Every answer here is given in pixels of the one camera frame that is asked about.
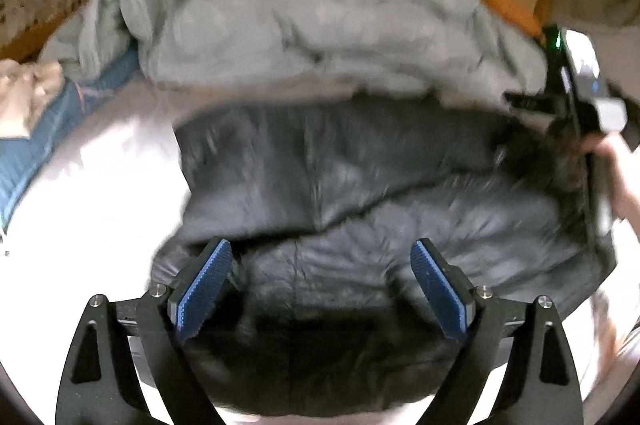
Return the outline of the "person right hand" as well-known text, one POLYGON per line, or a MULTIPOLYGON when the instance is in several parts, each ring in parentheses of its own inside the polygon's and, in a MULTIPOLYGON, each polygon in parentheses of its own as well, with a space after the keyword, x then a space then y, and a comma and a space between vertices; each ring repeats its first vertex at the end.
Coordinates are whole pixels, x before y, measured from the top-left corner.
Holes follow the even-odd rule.
POLYGON ((627 220, 639 235, 639 162, 620 133, 590 134, 582 150, 608 165, 608 197, 615 215, 627 220))

